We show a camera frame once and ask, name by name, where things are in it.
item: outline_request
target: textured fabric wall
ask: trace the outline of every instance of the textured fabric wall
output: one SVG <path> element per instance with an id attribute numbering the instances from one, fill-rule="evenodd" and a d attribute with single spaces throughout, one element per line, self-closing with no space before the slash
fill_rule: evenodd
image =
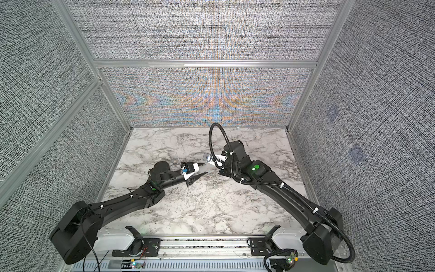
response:
<path id="1" fill-rule="evenodd" d="M 48 0 L 0 2 L 0 183 L 94 78 Z"/>
<path id="2" fill-rule="evenodd" d="M 67 0 L 97 58 L 317 59 L 341 0 Z"/>
<path id="3" fill-rule="evenodd" d="M 104 68 L 134 127 L 285 126 L 310 69 Z"/>
<path id="4" fill-rule="evenodd" d="M 433 271 L 435 6 L 358 0 L 293 131 L 354 271 Z"/>
<path id="5" fill-rule="evenodd" d="M 56 270 L 62 258 L 48 236 L 73 203 L 96 200 L 124 135 L 96 90 L 0 210 L 1 271 Z"/>

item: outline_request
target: marble floor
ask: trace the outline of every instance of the marble floor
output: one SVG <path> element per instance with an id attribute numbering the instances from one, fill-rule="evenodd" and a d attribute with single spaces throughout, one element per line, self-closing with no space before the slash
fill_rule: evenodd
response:
<path id="1" fill-rule="evenodd" d="M 230 141 L 241 140 L 251 159 L 260 159 L 296 191 L 306 196 L 284 129 L 226 128 Z M 201 162 L 208 147 L 209 128 L 138 128 L 125 148 L 104 195 L 104 200 L 128 193 L 148 178 L 148 169 L 167 161 L 171 170 L 182 161 Z M 214 151 L 220 154 L 225 140 L 213 131 Z M 142 234 L 264 234 L 274 225 L 303 232 L 301 225 L 268 196 L 250 186 L 218 175 L 212 165 L 192 186 L 166 189 L 155 206 L 130 213 L 105 228 L 134 226 Z"/>

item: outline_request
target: enclosure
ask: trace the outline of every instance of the enclosure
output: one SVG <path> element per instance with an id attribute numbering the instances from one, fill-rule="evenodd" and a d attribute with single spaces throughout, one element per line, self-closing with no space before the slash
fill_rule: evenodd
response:
<path id="1" fill-rule="evenodd" d="M 0 14 L 1 271 L 71 269 L 49 235 L 72 204 L 128 193 L 157 161 L 201 161 L 214 122 L 341 212 L 356 259 L 334 269 L 433 271 L 433 1 L 5 0 Z M 106 228 L 303 233 L 207 171 Z"/>

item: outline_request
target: side wall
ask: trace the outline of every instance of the side wall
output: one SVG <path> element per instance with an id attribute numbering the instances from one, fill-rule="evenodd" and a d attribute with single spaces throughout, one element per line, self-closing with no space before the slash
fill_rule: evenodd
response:
<path id="1" fill-rule="evenodd" d="M 292 131 L 354 271 L 435 262 L 435 6 L 358 0 Z"/>
<path id="2" fill-rule="evenodd" d="M 50 1 L 3 1 L 0 15 L 0 186 L 9 186 L 94 77 Z M 0 207 L 0 271 L 56 270 L 51 231 L 73 203 L 96 200 L 124 136 L 98 88 Z"/>

